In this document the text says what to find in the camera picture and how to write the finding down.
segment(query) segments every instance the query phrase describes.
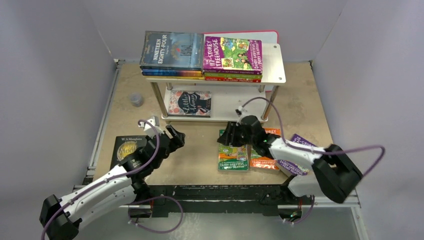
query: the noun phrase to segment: plastic cup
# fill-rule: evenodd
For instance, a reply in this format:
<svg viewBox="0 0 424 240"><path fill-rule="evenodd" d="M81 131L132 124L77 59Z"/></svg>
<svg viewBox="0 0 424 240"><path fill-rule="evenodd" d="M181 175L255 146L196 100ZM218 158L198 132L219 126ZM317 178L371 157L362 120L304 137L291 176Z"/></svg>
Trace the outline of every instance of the plastic cup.
<svg viewBox="0 0 424 240"><path fill-rule="evenodd" d="M139 92L133 92L129 96L129 101L131 102L131 105L138 108L141 105L143 105L143 97L141 93Z"/></svg>

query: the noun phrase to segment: book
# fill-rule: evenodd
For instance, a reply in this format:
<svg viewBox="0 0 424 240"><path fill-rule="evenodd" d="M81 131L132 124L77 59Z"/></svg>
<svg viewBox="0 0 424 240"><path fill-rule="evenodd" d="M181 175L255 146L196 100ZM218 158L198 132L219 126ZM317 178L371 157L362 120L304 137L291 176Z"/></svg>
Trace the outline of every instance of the book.
<svg viewBox="0 0 424 240"><path fill-rule="evenodd" d="M224 129L219 130L219 136L224 131ZM218 171L245 172L249 170L249 160L245 145L235 147L225 146L219 143L218 152Z"/></svg>
<svg viewBox="0 0 424 240"><path fill-rule="evenodd" d="M196 76L145 76L149 79L184 79L184 80L205 80L204 77Z"/></svg>
<svg viewBox="0 0 424 240"><path fill-rule="evenodd" d="M205 77L215 78L230 78L230 79L262 79L262 75L253 74L231 74L231 73L219 73L219 72L205 72Z"/></svg>
<svg viewBox="0 0 424 240"><path fill-rule="evenodd" d="M210 91L171 90L168 115L178 117L211 117L212 94Z"/></svg>
<svg viewBox="0 0 424 240"><path fill-rule="evenodd" d="M117 136L113 147L110 169L119 164L128 154L132 154L137 148L144 147L146 143L145 136L141 135Z"/></svg>
<svg viewBox="0 0 424 240"><path fill-rule="evenodd" d="M221 82L245 82L245 83L260 83L261 79L245 79L245 78L229 78L229 77L214 77L205 76L206 81L221 81Z"/></svg>
<svg viewBox="0 0 424 240"><path fill-rule="evenodd" d="M168 76L168 77L203 77L201 71L185 71L185 70L162 70L162 69L142 69L143 76Z"/></svg>
<svg viewBox="0 0 424 240"><path fill-rule="evenodd" d="M267 134L275 134L281 136L281 131L278 128L264 127ZM257 169L267 169L278 172L279 168L276 166L276 160L266 156L259 155L253 148L250 153L250 167Z"/></svg>
<svg viewBox="0 0 424 240"><path fill-rule="evenodd" d="M309 141L307 141L306 139L304 139L303 137L294 134L290 141L294 142L294 143L299 143L299 144L303 144L305 146L313 146L316 147L314 144L310 143ZM287 161L287 160L277 160L277 162L275 163L275 165L287 176L291 176L291 175L299 175L299 176L305 176L308 175L308 173L310 172L309 169L306 169L304 167L301 167L293 162Z"/></svg>
<svg viewBox="0 0 424 240"><path fill-rule="evenodd" d="M203 72L262 75L262 41L206 36Z"/></svg>
<svg viewBox="0 0 424 240"><path fill-rule="evenodd" d="M202 71L204 35L146 31L141 69Z"/></svg>

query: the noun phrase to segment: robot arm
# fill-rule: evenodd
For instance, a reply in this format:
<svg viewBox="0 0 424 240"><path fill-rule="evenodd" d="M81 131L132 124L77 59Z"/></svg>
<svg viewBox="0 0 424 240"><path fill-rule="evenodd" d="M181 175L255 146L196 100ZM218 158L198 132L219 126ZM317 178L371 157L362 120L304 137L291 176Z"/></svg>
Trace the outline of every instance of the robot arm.
<svg viewBox="0 0 424 240"><path fill-rule="evenodd" d="M144 178L159 168L163 159L170 153L184 146L185 134L167 125L166 129L172 136L170 138L159 127L157 117L151 117L148 122L158 133L159 146L155 158L145 168L135 171L153 156L157 139L150 125L139 122L139 127L144 128L147 134L145 145L127 155L108 173L84 188L61 198L51 195L44 200L39 218L43 227L46 227L56 212L66 206L47 226L46 233L50 240L73 239L80 229L109 211L150 198L149 186L144 182Z"/></svg>
<svg viewBox="0 0 424 240"><path fill-rule="evenodd" d="M225 146L241 147L252 145L261 156L275 160L286 160L307 168L314 175L290 178L288 189L296 196L322 195L335 203L343 203L362 179L362 173L346 154L324 155L315 152L339 152L337 145L327 148L306 147L296 142L283 141L275 134L266 133L258 118L248 115L244 108L236 110L237 122L228 122L225 132L218 142ZM310 148L311 151L293 147Z"/></svg>

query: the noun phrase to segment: red book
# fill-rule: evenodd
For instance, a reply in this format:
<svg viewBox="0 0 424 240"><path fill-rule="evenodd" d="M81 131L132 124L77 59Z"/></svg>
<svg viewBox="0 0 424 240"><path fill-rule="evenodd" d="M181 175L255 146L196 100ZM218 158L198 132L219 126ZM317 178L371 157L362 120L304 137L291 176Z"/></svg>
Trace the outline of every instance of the red book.
<svg viewBox="0 0 424 240"><path fill-rule="evenodd" d="M245 82L245 83L260 83L260 79L245 79L245 78L230 78L230 77L214 77L205 76L206 81L222 81L222 82Z"/></svg>

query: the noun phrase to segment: gray floor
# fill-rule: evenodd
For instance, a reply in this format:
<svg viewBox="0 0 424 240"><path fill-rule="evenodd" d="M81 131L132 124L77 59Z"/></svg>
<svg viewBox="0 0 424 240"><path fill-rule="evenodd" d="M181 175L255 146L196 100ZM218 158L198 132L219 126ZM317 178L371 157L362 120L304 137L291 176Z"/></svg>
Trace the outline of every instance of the gray floor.
<svg viewBox="0 0 424 240"><path fill-rule="evenodd" d="M358 240L350 208L316 208L309 219L291 227L277 217L261 214L184 214L182 225L157 234L128 224L127 210L118 208L83 229L77 240ZM143 223L156 230L175 226L180 215L149 218Z"/></svg>

